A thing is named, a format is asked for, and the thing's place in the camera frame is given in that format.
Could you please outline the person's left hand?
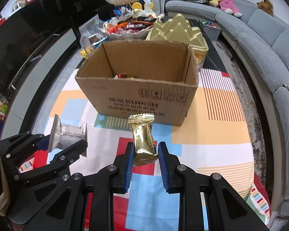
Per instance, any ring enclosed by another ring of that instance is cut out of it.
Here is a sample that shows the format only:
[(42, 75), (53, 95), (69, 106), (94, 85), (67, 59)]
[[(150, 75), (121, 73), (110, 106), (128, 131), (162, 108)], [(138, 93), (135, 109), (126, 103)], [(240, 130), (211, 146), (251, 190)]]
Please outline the person's left hand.
[(0, 194), (0, 215), (6, 216), (7, 209), (10, 204), (10, 192), (7, 178), (2, 165), (1, 157), (0, 157), (0, 179), (1, 179), (0, 186), (2, 186), (2, 193)]

